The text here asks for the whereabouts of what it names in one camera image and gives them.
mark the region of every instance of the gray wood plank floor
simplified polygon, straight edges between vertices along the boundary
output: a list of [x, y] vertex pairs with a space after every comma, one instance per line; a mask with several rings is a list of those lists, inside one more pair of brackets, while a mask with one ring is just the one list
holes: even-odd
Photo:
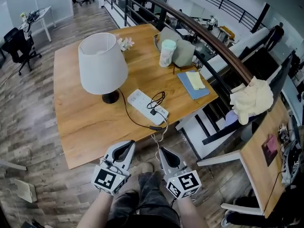
[[[28, 168], [18, 171], [0, 167], [0, 203], [12, 228], [20, 227], [14, 198], [22, 222], [35, 218], [42, 225], [73, 228], [98, 194], [90, 183], [95, 165], [69, 170], [62, 151], [53, 102], [54, 52], [94, 33], [116, 29], [116, 25], [96, 3], [76, 5], [74, 12], [74, 17], [50, 29], [51, 43], [44, 32], [34, 37], [37, 52], [43, 57], [31, 61], [31, 73], [24, 67], [19, 76], [18, 65], [10, 57], [0, 70], [0, 158]], [[250, 188], [241, 163], [232, 161], [198, 168], [187, 140], [173, 126], [162, 145], [182, 153], [191, 167], [198, 170], [203, 189], [196, 195], [195, 204], [210, 228], [220, 227], [225, 213], [220, 204], [231, 202]], [[133, 176], [128, 185], [135, 185], [141, 162], [150, 161], [159, 169], [156, 150], [151, 138], [137, 143], [131, 166]], [[36, 203], [28, 203], [16, 195], [15, 179], [35, 185]], [[6, 189], [12, 191], [14, 198]], [[168, 195], [168, 199], [171, 201], [172, 196]]]

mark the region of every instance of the yellow sticky note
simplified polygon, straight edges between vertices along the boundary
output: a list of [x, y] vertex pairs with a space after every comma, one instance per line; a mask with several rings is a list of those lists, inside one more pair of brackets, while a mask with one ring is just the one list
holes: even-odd
[[186, 75], [192, 84], [193, 89], [199, 90], [199, 89], [204, 89], [205, 86], [200, 78], [200, 73], [199, 72], [186, 72]]

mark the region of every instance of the white lampshade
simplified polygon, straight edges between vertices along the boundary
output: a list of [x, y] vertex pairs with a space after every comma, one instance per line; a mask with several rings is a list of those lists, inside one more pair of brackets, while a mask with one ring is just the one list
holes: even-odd
[[94, 95], [117, 90], [128, 77], [128, 67], [116, 37], [97, 33], [84, 39], [78, 48], [82, 87]]

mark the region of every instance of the blue folder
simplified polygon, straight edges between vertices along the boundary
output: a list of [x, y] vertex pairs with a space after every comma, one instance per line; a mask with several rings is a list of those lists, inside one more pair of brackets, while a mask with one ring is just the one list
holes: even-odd
[[205, 95], [210, 94], [210, 91], [207, 89], [207, 87], [204, 89], [199, 89], [199, 90], [193, 89], [192, 84], [191, 84], [190, 80], [188, 79], [188, 76], [186, 75], [186, 73], [179, 73], [179, 74], [177, 74], [177, 77], [181, 80], [182, 84], [185, 86], [186, 90], [188, 91], [188, 93], [190, 94], [190, 96], [193, 100], [196, 100], [198, 98], [201, 98]]

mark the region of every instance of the white power strip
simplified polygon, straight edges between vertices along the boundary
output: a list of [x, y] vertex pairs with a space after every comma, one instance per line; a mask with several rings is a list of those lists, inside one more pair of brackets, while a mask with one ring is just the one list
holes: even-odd
[[155, 111], [159, 112], [159, 114], [151, 114], [151, 109], [148, 109], [147, 105], [151, 102], [152, 99], [139, 89], [130, 94], [127, 100], [131, 106], [133, 106], [137, 111], [139, 111], [157, 126], [162, 124], [164, 118], [167, 119], [169, 112], [160, 105], [155, 107]]

